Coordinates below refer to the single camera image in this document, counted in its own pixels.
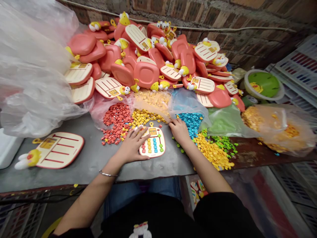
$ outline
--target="metal table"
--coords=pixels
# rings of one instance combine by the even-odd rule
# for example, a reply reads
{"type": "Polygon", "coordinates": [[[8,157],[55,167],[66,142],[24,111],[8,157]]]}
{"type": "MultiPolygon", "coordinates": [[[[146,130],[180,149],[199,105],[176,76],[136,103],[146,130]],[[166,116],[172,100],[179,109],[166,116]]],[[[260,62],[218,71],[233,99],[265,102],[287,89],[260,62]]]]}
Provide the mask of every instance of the metal table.
{"type": "MultiPolygon", "coordinates": [[[[163,156],[147,161],[138,161],[123,166],[117,182],[129,180],[153,179],[157,177],[171,177],[194,174],[193,165],[189,158],[180,152],[169,126],[162,124],[162,131],[166,141],[166,152],[163,156]]],[[[15,170],[14,164],[21,154],[28,153],[37,147],[32,144],[32,138],[26,138],[18,150],[12,164],[0,170],[0,193],[21,191],[70,184],[89,184],[98,171],[115,154],[119,145],[101,145],[102,132],[95,128],[90,114],[74,120],[65,121],[60,128],[53,132],[71,132],[81,135],[85,145],[74,162],[59,170],[32,167],[25,170],[15,170]]],[[[233,169],[258,167],[280,163],[307,161],[316,159],[316,152],[311,152],[305,158],[297,158],[281,154],[276,156],[274,151],[264,145],[259,145],[255,138],[231,138],[233,143],[239,143],[237,158],[233,169]]]]}

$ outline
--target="jeans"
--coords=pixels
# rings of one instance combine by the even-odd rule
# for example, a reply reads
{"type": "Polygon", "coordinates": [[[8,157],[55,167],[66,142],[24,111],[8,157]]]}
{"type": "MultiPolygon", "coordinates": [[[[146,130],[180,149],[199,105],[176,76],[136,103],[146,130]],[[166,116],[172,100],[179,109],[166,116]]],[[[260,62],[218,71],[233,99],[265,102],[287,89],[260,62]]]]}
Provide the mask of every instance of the jeans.
{"type": "MultiPolygon", "coordinates": [[[[154,179],[150,183],[148,192],[182,199],[178,177],[154,179]]],[[[104,203],[104,219],[132,202],[141,193],[138,182],[113,185],[104,203]]]]}

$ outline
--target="clear plastic bag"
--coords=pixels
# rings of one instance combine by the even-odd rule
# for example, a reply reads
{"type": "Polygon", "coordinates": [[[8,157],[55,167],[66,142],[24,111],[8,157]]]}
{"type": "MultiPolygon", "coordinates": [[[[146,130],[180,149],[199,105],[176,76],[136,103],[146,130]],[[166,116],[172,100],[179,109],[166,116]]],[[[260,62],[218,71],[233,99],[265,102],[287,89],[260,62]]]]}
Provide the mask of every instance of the clear plastic bag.
{"type": "Polygon", "coordinates": [[[224,108],[209,108],[209,119],[212,124],[207,128],[209,136],[227,136],[227,137],[259,137],[260,134],[247,127],[240,116],[240,110],[231,104],[224,108]]]}
{"type": "Polygon", "coordinates": [[[148,110],[150,113],[159,114],[165,121],[169,122],[170,115],[168,112],[169,104],[171,102],[171,92],[157,91],[152,92],[149,89],[141,89],[138,93],[134,94],[135,104],[134,107],[139,110],[148,110]]]}
{"type": "Polygon", "coordinates": [[[73,103],[64,49],[78,30],[75,13],[57,1],[0,1],[0,105],[4,133],[43,137],[87,112],[73,103]]]}
{"type": "Polygon", "coordinates": [[[176,114],[179,113],[201,113],[204,119],[199,127],[211,127],[211,122],[208,118],[208,110],[197,99],[196,93],[185,88],[175,89],[172,93],[172,103],[169,114],[171,118],[175,119],[176,114]]]}
{"type": "Polygon", "coordinates": [[[299,107],[286,104],[262,104],[249,107],[244,122],[260,133],[259,140],[269,148],[296,157],[304,157],[316,145],[317,118],[299,107]]]}
{"type": "Polygon", "coordinates": [[[95,92],[93,95],[93,98],[87,102],[84,102],[84,106],[86,108],[89,108],[89,112],[91,114],[91,118],[94,121],[95,127],[98,129],[111,129],[113,125],[106,126],[103,123],[103,118],[105,116],[105,113],[109,110],[109,108],[117,103],[124,103],[129,106],[130,109],[130,115],[132,115],[132,112],[134,110],[134,101],[135,98],[133,97],[133,93],[128,96],[123,96],[122,101],[119,101],[118,98],[113,99],[106,99],[103,96],[100,95],[100,93],[95,92]]]}

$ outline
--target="gray work surface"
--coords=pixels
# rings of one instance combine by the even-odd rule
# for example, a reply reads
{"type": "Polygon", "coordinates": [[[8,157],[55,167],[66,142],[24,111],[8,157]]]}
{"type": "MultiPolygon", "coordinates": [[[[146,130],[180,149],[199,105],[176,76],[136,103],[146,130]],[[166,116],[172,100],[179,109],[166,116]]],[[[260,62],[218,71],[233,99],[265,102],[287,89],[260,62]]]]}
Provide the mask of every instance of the gray work surface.
{"type": "MultiPolygon", "coordinates": [[[[157,121],[153,122],[154,126],[159,126],[157,121]]],[[[180,152],[175,141],[172,140],[169,126],[161,124],[166,143],[165,153],[161,157],[124,165],[117,181],[195,173],[189,158],[180,152]]],[[[64,121],[61,127],[52,132],[70,132],[84,138],[85,144],[74,162],[68,167],[58,170],[39,167],[16,170],[14,164],[18,161],[18,157],[37,147],[37,144],[32,144],[33,138],[26,138],[11,165],[0,170],[0,193],[65,184],[89,184],[121,145],[119,143],[119,145],[102,146],[103,133],[94,126],[89,113],[74,120],[64,121]]]]}

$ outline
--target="pile of blue pegs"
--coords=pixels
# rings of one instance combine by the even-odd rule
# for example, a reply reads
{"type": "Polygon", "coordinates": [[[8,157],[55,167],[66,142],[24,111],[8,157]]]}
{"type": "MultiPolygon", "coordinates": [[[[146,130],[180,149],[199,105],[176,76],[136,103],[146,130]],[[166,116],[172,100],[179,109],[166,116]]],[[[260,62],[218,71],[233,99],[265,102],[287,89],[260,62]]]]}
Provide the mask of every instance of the pile of blue pegs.
{"type": "Polygon", "coordinates": [[[190,138],[196,138],[204,116],[200,113],[180,113],[176,116],[186,123],[190,138]]]}

